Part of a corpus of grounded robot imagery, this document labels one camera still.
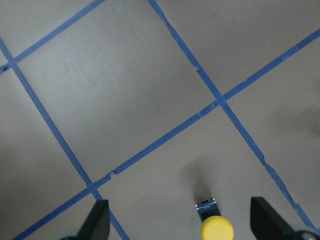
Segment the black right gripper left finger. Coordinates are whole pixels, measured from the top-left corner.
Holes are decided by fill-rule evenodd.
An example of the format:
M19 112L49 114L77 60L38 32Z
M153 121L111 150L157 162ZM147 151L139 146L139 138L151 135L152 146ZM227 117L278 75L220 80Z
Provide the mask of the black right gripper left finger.
M97 200L75 236L76 240L107 240L110 235L110 210L107 199Z

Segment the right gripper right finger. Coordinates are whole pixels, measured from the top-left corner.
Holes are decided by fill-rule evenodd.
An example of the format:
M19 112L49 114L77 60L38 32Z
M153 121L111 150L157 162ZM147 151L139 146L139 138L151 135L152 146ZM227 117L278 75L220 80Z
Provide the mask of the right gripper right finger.
M250 199L250 229L257 240L301 239L301 234L261 196Z

